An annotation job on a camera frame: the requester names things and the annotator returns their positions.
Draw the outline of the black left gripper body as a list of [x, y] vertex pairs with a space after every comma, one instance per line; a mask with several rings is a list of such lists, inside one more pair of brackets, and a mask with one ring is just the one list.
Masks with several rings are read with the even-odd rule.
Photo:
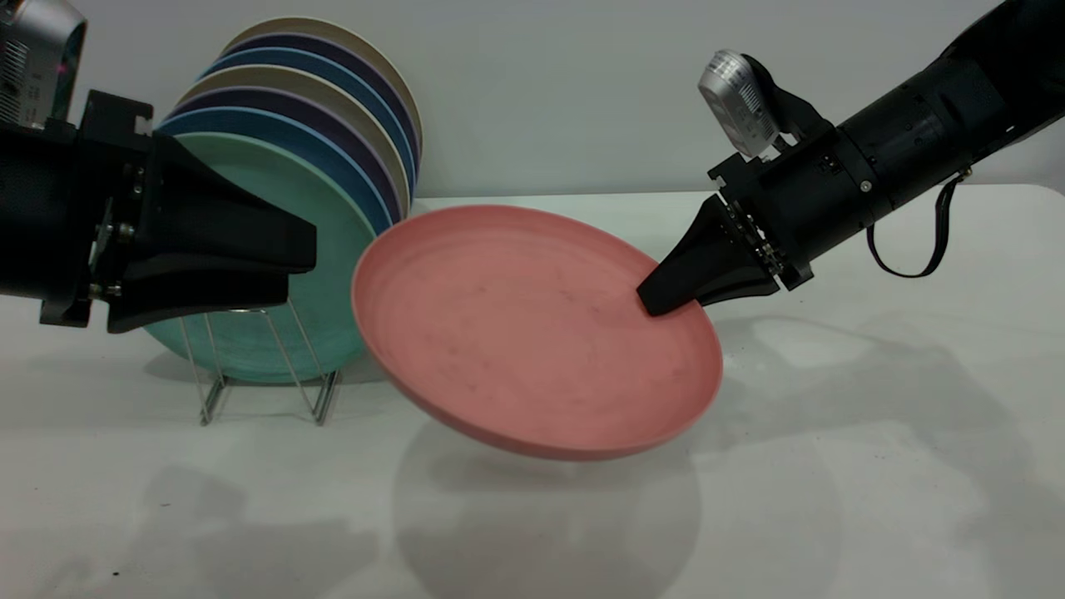
[[79, 126], [2, 125], [2, 292], [42, 324], [85, 327], [121, 296], [125, 250], [149, 187], [155, 110], [91, 91]]

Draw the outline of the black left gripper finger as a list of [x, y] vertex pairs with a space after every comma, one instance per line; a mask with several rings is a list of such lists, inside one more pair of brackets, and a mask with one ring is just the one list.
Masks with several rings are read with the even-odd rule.
[[134, 226], [134, 272], [315, 269], [315, 224], [262, 200], [217, 169], [247, 151], [251, 159], [277, 156], [259, 141], [233, 134], [155, 133]]
[[106, 288], [106, 333], [124, 334], [180, 317], [284, 304], [292, 270], [217, 260], [122, 258]]

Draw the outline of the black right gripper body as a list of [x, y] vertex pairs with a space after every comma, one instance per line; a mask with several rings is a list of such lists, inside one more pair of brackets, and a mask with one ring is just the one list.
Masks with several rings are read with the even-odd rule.
[[708, 175], [788, 290], [810, 280], [815, 258], [876, 217], [878, 175], [839, 126], [820, 125], [769, 161], [734, 153]]

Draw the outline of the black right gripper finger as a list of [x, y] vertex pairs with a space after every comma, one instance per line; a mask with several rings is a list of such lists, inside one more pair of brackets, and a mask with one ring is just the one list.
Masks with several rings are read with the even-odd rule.
[[637, 293], [651, 317], [670, 314], [697, 302], [717, 285], [772, 277], [718, 197], [705, 200], [688, 231], [658, 263]]
[[717, 285], [703, 294], [703, 306], [730, 302], [730, 300], [743, 300], [743, 297], [765, 297], [775, 295], [779, 291], [780, 285], [772, 277], [742, 280], [739, 284]]

